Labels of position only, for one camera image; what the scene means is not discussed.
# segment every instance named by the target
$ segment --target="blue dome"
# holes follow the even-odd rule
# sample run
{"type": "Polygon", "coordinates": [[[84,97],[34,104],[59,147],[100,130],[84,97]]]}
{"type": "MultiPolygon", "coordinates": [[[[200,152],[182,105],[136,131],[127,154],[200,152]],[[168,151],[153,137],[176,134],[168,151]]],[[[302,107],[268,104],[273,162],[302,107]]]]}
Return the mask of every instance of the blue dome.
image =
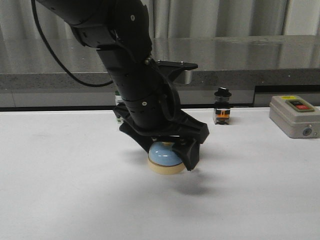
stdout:
{"type": "Polygon", "coordinates": [[[162,166],[175,166],[181,164],[181,159],[172,151],[172,142],[154,142],[149,149],[149,159],[162,166]]]}

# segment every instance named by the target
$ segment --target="screw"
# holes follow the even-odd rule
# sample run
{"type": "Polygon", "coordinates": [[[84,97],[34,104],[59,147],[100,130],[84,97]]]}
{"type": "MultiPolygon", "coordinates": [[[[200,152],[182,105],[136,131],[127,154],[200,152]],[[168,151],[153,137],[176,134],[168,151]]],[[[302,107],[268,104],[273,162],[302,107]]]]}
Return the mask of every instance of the screw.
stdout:
{"type": "Polygon", "coordinates": [[[186,140],[184,138],[179,139],[181,145],[186,145],[186,140]]]}
{"type": "Polygon", "coordinates": [[[145,64],[145,65],[149,65],[151,59],[152,59],[152,57],[151,57],[151,56],[148,56],[148,57],[146,58],[146,60],[144,60],[144,64],[145,64]]]}

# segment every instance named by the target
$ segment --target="red button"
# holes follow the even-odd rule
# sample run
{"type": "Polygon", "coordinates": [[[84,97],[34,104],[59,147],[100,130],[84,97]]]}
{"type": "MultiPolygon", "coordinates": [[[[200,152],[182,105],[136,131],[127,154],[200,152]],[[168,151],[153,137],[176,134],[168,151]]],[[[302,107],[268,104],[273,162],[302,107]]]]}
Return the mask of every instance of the red button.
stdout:
{"type": "Polygon", "coordinates": [[[295,106],[297,109],[300,109],[300,110],[307,110],[307,109],[310,109],[309,107],[307,107],[306,105],[296,105],[295,106]]]}

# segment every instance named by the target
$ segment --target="gray control box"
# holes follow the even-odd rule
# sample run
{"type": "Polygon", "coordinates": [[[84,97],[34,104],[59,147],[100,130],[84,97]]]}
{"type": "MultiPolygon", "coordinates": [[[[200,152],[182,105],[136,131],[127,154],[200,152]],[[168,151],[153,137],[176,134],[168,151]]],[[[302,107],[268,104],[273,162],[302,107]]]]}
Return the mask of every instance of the gray control box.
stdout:
{"type": "Polygon", "coordinates": [[[290,138],[320,136],[320,110],[299,96],[273,96],[269,117],[290,138]]]}

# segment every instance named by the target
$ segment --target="black robotic arm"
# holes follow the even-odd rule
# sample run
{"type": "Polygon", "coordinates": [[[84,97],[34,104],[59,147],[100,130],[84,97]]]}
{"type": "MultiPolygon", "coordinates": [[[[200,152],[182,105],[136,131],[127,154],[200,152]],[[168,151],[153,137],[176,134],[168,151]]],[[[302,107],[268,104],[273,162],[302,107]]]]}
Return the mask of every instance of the black robotic arm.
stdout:
{"type": "Polygon", "coordinates": [[[124,101],[113,110],[120,130],[146,152],[154,141],[172,142],[186,168],[199,161],[208,127],[181,110],[173,84],[192,63],[151,58],[147,7],[140,0],[37,0],[67,22],[84,46],[97,49],[124,101]]]}

